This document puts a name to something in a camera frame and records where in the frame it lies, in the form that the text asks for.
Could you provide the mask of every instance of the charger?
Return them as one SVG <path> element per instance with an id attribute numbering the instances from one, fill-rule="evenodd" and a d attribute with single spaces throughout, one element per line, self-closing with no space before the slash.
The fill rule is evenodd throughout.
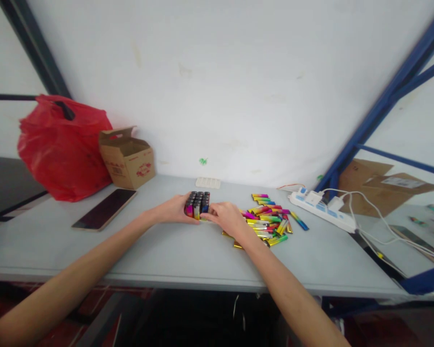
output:
<path id="1" fill-rule="evenodd" d="M 309 204 L 312 204 L 313 206 L 316 206 L 323 197 L 323 192 L 316 192 L 311 190 L 307 196 L 305 197 L 305 202 L 308 202 Z"/>
<path id="2" fill-rule="evenodd" d="M 328 203 L 328 209 L 333 212 L 339 211 L 342 206 L 344 206 L 344 200 L 340 197 L 334 197 Z"/>

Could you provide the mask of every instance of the charging cable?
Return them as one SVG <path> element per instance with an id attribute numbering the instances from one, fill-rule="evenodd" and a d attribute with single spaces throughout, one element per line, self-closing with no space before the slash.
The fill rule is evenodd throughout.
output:
<path id="1" fill-rule="evenodd" d="M 368 200 L 368 198 L 366 197 L 366 195 L 363 194 L 362 192 L 359 192 L 359 191 L 348 192 L 348 191 L 346 191 L 346 190 L 340 190 L 340 189 L 328 188 L 328 189 L 322 190 L 322 191 L 320 192 L 320 194 L 323 195 L 327 190 L 334 190 L 334 191 L 338 191 L 338 192 L 341 192 L 341 193 L 345 193 L 344 195 L 342 195 L 341 197 L 339 197 L 339 199 L 342 199 L 342 200 L 343 200 L 347 195 L 350 195 L 350 199 L 349 199 L 349 209 L 350 209 L 350 211 L 351 211 L 352 219 L 353 219 L 353 221 L 355 222 L 355 224 L 357 225 L 358 230 L 359 230 L 361 233 L 366 234 L 366 235 L 367 235 L 369 238 L 371 238 L 372 240 L 374 240 L 374 241 L 376 241 L 377 243 L 380 243 L 380 244 L 382 244 L 382 245 L 388 245 L 388 244 L 394 243 L 394 242 L 396 242 L 396 241 L 402 241 L 402 242 L 405 242 L 405 243 L 409 244 L 409 245 L 412 246 L 413 248 L 415 248 L 415 249 L 417 249 L 417 250 L 419 250 L 419 251 L 421 251 L 421 252 L 423 252 L 423 253 L 426 253 L 426 254 L 428 254 L 428 255 L 434 257 L 434 252 L 428 250 L 427 248 L 425 248 L 425 247 L 423 247 L 423 246 L 421 246 L 421 245 L 418 245 L 417 243 L 415 243 L 415 242 L 413 242 L 413 241 L 406 240 L 406 239 L 400 237 L 399 235 L 397 235 L 397 234 L 396 234 L 396 233 L 391 229 L 391 227 L 389 226 L 389 224 L 386 222 L 386 220 L 385 220 L 384 217 L 382 216 L 381 211 L 379 210 L 379 208 L 377 208 L 373 203 L 371 203 L 370 200 Z M 354 215 L 353 210 L 352 210 L 352 194 L 360 194 L 361 196 L 363 196 L 363 198 L 365 199 L 365 201 L 366 201 L 367 203 L 369 203 L 369 204 L 370 204 L 370 205 L 371 205 L 371 206 L 376 210 L 376 212 L 377 212 L 378 215 L 380 216 L 381 220 L 382 220 L 382 221 L 384 222 L 384 224 L 386 225 L 388 231 L 391 233 L 392 236 L 394 236 L 393 239 L 391 239 L 391 240 L 389 240 L 389 241 L 380 241 L 379 239 L 375 238 L 373 235 L 371 235 L 371 234 L 369 234 L 368 232 L 366 232 L 366 231 L 364 231 L 363 229 L 361 229 L 361 227 L 357 224 L 357 221 L 356 221 L 356 219 L 355 219 L 355 215 Z"/>

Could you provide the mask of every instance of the hand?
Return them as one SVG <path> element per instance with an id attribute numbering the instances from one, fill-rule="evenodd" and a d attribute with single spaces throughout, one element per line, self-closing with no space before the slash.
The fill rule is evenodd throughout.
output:
<path id="1" fill-rule="evenodd" d="M 201 217 L 218 224 L 227 234 L 238 242 L 246 236 L 256 236 L 252 228 L 246 223 L 240 210 L 231 202 L 212 203 L 210 213 L 201 214 Z"/>
<path id="2" fill-rule="evenodd" d="M 199 224 L 199 220 L 188 217 L 185 212 L 185 203 L 191 192 L 185 195 L 175 195 L 170 200 L 151 209 L 149 212 L 155 215 L 157 223 L 187 223 Z"/>

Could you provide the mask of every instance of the red plastic bag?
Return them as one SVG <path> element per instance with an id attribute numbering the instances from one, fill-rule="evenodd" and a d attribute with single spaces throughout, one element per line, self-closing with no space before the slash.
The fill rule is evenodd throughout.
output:
<path id="1" fill-rule="evenodd" d="M 106 112 L 58 95 L 40 95 L 21 119 L 18 153 L 34 178 L 56 200 L 79 201 L 112 182 L 98 149 L 101 130 L 112 129 Z M 67 120 L 63 102 L 73 113 Z"/>

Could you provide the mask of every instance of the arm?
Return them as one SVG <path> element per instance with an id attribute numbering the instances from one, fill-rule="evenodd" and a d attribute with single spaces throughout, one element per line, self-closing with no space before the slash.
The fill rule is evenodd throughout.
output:
<path id="1" fill-rule="evenodd" d="M 337 327 L 318 306 L 314 298 L 257 237 L 229 203 L 211 204 L 213 214 L 202 216 L 219 224 L 246 250 L 259 270 L 272 298 L 287 323 L 306 346 L 349 346 Z"/>
<path id="2" fill-rule="evenodd" d="M 0 346 L 33 345 L 62 321 L 124 253 L 156 223 L 199 221 L 183 213 L 189 194 L 143 212 L 125 228 L 76 260 L 0 318 Z"/>

